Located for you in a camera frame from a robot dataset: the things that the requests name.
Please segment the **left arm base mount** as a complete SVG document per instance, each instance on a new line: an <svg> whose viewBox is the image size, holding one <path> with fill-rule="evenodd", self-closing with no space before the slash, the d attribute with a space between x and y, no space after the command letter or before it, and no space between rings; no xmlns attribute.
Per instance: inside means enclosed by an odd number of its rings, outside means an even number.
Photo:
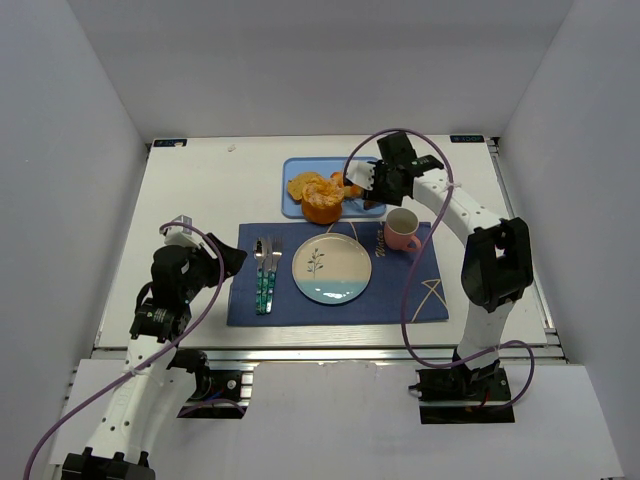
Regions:
<svg viewBox="0 0 640 480"><path fill-rule="evenodd" d="M246 411L253 372L246 367L211 364L197 350L179 350L170 367L185 370L195 380L195 390L181 408L180 418L241 419Z"/></svg>

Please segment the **brown chocolate croissant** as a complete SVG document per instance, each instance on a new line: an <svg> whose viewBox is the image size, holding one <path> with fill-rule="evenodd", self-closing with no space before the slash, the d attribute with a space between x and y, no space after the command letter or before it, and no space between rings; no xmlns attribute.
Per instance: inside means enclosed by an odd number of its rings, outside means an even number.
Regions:
<svg viewBox="0 0 640 480"><path fill-rule="evenodd" d="M371 200L366 200L366 201L363 202L363 209L368 211L368 210L376 208L378 205L379 205L378 202L371 201Z"/></svg>

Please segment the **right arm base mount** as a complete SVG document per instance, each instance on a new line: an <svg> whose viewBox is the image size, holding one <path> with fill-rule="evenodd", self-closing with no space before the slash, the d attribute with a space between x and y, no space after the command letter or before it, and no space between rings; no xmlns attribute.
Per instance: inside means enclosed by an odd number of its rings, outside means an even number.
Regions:
<svg viewBox="0 0 640 480"><path fill-rule="evenodd" d="M515 415L511 389L502 367L479 380L463 367L417 370L417 382L409 385L418 400L423 425L511 424Z"/></svg>

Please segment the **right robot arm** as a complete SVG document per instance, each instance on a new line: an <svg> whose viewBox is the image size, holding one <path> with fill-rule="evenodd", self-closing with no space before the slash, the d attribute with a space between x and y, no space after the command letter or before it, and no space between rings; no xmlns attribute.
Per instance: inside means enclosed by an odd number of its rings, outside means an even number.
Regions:
<svg viewBox="0 0 640 480"><path fill-rule="evenodd" d="M443 320L441 272L429 239L434 226L403 207L411 198L436 213L465 253L469 309L453 364L475 378L498 365L497 347L513 305L532 283L529 230L457 190L434 157L364 164L365 176L304 172L286 187L298 213L290 223L239 228L248 246L282 235L282 247L234 280L231 327L361 326Z"/></svg>

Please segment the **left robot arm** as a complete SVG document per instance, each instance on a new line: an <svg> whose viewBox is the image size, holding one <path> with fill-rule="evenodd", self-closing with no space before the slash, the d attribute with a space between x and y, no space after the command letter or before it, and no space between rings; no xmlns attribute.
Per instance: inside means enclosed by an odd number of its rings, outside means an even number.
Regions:
<svg viewBox="0 0 640 480"><path fill-rule="evenodd" d="M179 346L194 326L190 304L205 288L218 290L242 268L247 253L213 234L190 234L182 225L164 231L153 255L151 280L136 299L123 381L83 451L70 453L64 479L152 479L150 461L162 434L184 404L206 397L206 355Z"/></svg>

